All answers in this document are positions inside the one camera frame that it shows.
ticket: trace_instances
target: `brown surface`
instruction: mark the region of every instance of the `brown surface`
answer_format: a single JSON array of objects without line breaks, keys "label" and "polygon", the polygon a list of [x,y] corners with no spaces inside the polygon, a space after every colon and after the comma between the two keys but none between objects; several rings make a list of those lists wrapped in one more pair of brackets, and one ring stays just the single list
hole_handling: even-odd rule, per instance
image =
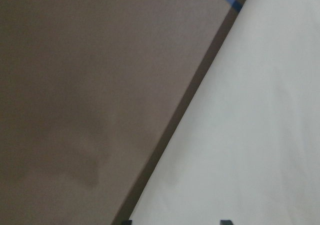
[{"label": "brown surface", "polygon": [[110,224],[229,5],[0,1],[0,224]]}]

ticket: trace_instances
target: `white cloth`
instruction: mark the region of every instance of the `white cloth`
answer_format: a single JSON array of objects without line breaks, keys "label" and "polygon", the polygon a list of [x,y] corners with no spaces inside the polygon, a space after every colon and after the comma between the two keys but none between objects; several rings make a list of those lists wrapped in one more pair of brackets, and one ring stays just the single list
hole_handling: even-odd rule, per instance
[{"label": "white cloth", "polygon": [[320,224],[320,0],[247,0],[131,218]]}]

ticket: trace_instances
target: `white sheet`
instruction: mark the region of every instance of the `white sheet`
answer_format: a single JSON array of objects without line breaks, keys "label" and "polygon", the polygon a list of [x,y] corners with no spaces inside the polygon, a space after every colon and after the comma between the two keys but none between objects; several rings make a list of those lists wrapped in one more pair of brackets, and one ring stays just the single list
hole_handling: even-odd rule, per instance
[{"label": "white sheet", "polygon": [[320,0],[247,0],[134,225],[320,224]]}]

